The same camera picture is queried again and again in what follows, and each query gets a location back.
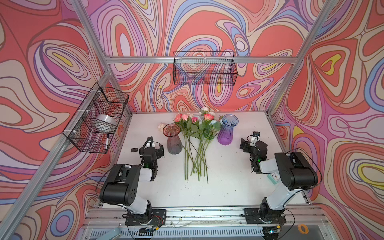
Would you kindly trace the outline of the salmon pink rose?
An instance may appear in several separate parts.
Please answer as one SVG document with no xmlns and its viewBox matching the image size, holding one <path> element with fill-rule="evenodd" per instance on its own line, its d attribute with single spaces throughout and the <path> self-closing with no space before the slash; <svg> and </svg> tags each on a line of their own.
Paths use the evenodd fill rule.
<svg viewBox="0 0 384 240">
<path fill-rule="evenodd" d="M 185 126 L 184 126 L 184 119 L 183 119 L 183 114 L 179 113 L 175 116 L 174 118 L 175 124 L 177 124 L 180 129 L 181 129 L 181 134 L 183 135 L 183 150 L 185 152 L 184 155 L 184 178 L 186 181 L 189 180 L 188 177 L 188 160 L 189 160 L 189 155 L 188 155 L 188 150 L 187 150 L 187 138 L 185 134 Z"/>
</svg>

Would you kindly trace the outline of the magenta pink rose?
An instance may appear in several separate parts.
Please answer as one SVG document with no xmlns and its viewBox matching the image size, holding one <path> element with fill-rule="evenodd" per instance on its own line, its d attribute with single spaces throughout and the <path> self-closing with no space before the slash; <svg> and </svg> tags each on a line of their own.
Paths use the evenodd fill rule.
<svg viewBox="0 0 384 240">
<path fill-rule="evenodd" d="M 201 143 L 201 133 L 200 133 L 200 119 L 198 117 L 191 118 L 191 146 L 195 151 L 194 165 L 192 172 L 197 175 L 198 180 L 200 181 L 202 177 L 202 168 L 201 168 L 201 157 L 200 157 L 200 143 Z"/>
</svg>

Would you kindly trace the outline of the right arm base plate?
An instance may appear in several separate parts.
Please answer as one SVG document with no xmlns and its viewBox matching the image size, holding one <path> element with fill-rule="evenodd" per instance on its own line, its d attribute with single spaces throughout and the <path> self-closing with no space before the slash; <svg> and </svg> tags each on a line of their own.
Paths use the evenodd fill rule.
<svg viewBox="0 0 384 240">
<path fill-rule="evenodd" d="M 247 224 L 283 225 L 287 222 L 284 210 L 275 211 L 263 208 L 245 208 L 242 217 Z"/>
</svg>

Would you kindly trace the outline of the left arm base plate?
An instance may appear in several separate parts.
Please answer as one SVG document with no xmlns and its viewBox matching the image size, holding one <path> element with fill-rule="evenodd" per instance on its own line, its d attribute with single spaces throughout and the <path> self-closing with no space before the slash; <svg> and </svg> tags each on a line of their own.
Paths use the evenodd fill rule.
<svg viewBox="0 0 384 240">
<path fill-rule="evenodd" d="M 152 226 L 161 227 L 166 223 L 167 210 L 166 209 L 154 209 L 147 210 L 143 215 L 133 214 L 128 212 L 122 215 L 126 219 L 126 226 Z"/>
</svg>

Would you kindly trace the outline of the light pink rose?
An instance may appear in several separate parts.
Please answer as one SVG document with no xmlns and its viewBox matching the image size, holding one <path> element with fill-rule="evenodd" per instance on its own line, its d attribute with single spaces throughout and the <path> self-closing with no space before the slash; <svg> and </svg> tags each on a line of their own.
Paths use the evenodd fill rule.
<svg viewBox="0 0 384 240">
<path fill-rule="evenodd" d="M 192 114 L 183 114 L 184 119 L 184 126 L 185 126 L 185 134 L 187 138 L 187 150 L 190 154 L 190 160 L 189 160 L 189 172 L 188 176 L 194 175 L 192 172 L 193 165 L 194 165 L 194 158 L 196 156 L 195 151 L 193 150 L 193 147 L 191 146 L 191 118 L 195 117 Z"/>
</svg>

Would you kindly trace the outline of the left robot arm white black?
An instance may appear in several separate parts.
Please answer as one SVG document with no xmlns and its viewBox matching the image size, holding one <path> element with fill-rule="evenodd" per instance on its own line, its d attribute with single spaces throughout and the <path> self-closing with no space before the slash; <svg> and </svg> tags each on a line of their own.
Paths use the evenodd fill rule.
<svg viewBox="0 0 384 240">
<path fill-rule="evenodd" d="M 99 199 L 102 203 L 118 206 L 127 212 L 123 214 L 127 226 L 160 227 L 165 223 L 166 210 L 152 209 L 152 204 L 138 195 L 140 182 L 152 182 L 158 173 L 158 159 L 164 156 L 164 147 L 149 142 L 139 149 L 139 165 L 115 164 L 109 172 Z"/>
</svg>

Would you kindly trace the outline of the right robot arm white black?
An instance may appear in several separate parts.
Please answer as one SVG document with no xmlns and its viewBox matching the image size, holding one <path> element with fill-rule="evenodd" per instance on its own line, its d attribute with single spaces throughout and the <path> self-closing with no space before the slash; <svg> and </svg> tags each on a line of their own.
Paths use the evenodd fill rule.
<svg viewBox="0 0 384 240">
<path fill-rule="evenodd" d="M 241 138 L 240 150 L 250 154 L 251 171 L 256 174 L 277 174 L 275 190 L 263 198 L 259 208 L 245 208 L 247 224 L 285 224 L 285 205 L 299 192 L 319 183 L 318 175 L 300 152 L 275 153 L 267 158 L 268 145 Z"/>
</svg>

